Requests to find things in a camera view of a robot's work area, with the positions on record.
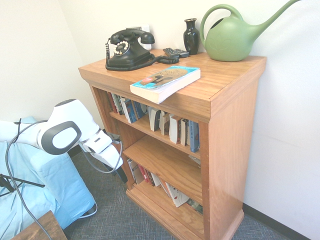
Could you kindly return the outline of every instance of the remote control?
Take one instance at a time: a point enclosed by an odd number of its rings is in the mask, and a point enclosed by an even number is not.
[[[164,53],[171,58],[186,58],[189,57],[189,52],[183,51],[181,49],[172,49],[167,47],[163,49]]]

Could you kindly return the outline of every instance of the rotary dial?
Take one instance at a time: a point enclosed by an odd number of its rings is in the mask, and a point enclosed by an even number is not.
[[[127,41],[121,41],[115,46],[113,53],[120,56],[125,54],[129,50],[129,48],[130,44]]]

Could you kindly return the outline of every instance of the blue chair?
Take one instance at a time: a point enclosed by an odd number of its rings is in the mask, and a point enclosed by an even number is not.
[[[35,120],[25,118],[23,122]],[[0,174],[7,176],[5,153],[8,144],[0,142]],[[67,153],[51,155],[27,144],[13,143],[8,159],[15,178],[45,185],[42,188],[23,183],[19,187],[27,207],[37,219],[51,210],[65,229],[75,220],[97,211],[93,196]],[[0,195],[7,192],[6,187],[0,187]],[[13,238],[33,222],[17,191],[0,197],[0,240]]]

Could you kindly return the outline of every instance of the bookshelf top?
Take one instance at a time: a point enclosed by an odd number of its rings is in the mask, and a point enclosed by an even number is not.
[[[160,49],[153,49],[151,53],[155,56],[164,54]],[[161,104],[150,102],[131,93],[130,85],[170,65],[155,63],[134,71],[109,71],[106,70],[106,60],[103,59],[80,67],[79,72],[81,77],[94,88],[109,91],[190,120],[208,123],[214,111],[228,102],[226,100],[232,99],[261,76],[266,60],[266,57],[262,56],[248,56],[238,62],[221,62],[210,59],[205,52],[180,58],[176,65],[200,68],[201,78],[177,91]]]

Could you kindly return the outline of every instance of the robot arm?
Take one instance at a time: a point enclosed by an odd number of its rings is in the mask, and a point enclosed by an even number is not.
[[[29,126],[21,123],[20,131]],[[0,121],[0,142],[10,142],[17,133],[17,123]],[[117,149],[111,144],[118,139],[118,135],[105,134],[79,100],[70,99],[57,104],[47,122],[23,131],[16,143],[29,144],[52,155],[66,153],[79,143],[84,152],[112,169],[118,169],[123,160],[119,159]]]

